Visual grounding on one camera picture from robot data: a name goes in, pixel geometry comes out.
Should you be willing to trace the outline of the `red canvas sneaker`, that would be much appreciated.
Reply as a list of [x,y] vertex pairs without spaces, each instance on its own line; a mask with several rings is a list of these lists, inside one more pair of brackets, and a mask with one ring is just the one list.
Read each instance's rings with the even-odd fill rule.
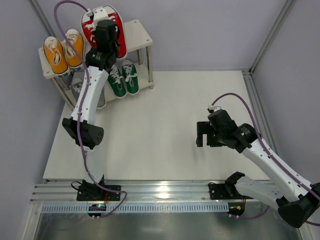
[[89,17],[84,13],[81,18],[81,28],[88,44],[92,48],[97,49],[93,17]]
[[123,24],[122,18],[114,7],[110,5],[105,5],[103,8],[107,11],[108,18],[113,22],[115,22],[115,24],[117,25],[117,29],[116,29],[116,33],[118,35],[117,59],[119,61],[122,61],[127,57],[127,53],[128,53],[126,40],[125,40],[124,24]]

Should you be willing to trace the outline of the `orange canvas sneaker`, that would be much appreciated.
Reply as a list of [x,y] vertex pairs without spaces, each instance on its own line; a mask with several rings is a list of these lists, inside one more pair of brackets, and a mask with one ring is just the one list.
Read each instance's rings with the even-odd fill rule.
[[65,59],[62,43],[54,36],[44,40],[43,51],[51,70],[56,76],[64,77],[70,74],[69,65]]
[[72,70],[82,69],[82,59],[85,50],[85,41],[82,34],[78,30],[72,28],[66,32],[65,36],[68,39],[68,41],[63,41],[68,66]]

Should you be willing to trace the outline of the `green canvas sneaker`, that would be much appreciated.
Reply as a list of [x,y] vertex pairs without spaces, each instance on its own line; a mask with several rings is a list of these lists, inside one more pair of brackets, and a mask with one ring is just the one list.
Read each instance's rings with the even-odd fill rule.
[[116,98],[123,98],[126,96],[126,89],[123,83],[123,75],[120,69],[114,64],[108,76],[108,83]]
[[135,64],[125,59],[121,64],[121,71],[128,93],[130,95],[136,95],[139,92],[139,82]]

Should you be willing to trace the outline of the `grey canvas sneaker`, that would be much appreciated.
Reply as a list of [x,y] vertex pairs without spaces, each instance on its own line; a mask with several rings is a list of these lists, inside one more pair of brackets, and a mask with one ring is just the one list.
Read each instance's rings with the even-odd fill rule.
[[98,103],[97,103],[97,109],[101,110],[106,106],[106,98],[105,98],[105,88],[103,87],[100,95],[99,95],[99,99],[98,99]]
[[81,90],[82,90],[82,85],[83,85],[83,79],[80,77],[74,77],[71,81],[71,93],[75,99],[75,102],[77,103]]

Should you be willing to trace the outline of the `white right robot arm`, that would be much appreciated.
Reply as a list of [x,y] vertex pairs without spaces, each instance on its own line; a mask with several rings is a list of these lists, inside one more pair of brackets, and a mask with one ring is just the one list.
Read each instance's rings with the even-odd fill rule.
[[248,123],[237,125],[224,109],[211,110],[207,121],[196,123],[196,145],[203,136],[211,148],[228,147],[256,164],[274,187],[235,172],[224,182],[230,197],[249,197],[277,210],[290,226],[300,228],[320,207],[320,185],[312,184],[289,167]]

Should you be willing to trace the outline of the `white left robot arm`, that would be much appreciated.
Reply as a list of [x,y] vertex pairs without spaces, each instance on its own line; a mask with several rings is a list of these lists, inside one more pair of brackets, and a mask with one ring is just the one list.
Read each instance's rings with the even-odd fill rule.
[[119,32],[117,25],[109,19],[98,21],[93,29],[96,46],[82,58],[84,79],[79,98],[70,118],[62,120],[62,126],[75,140],[81,150],[84,170],[88,179],[83,180],[79,194],[90,192],[112,192],[105,186],[104,173],[98,166],[97,147],[103,140],[104,129],[96,126],[98,101],[112,66],[118,55]]

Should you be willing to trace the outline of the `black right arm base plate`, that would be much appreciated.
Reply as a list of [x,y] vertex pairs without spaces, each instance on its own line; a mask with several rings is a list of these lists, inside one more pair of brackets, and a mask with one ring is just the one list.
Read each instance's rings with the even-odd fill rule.
[[208,191],[211,200],[229,200],[232,198],[227,191],[225,183],[210,182],[208,184]]

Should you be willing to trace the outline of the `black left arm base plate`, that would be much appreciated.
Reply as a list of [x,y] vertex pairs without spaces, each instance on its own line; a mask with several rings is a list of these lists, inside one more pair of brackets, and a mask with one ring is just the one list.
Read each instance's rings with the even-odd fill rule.
[[101,189],[95,184],[80,185],[77,190],[76,200],[79,202],[90,201],[120,201],[121,194]]

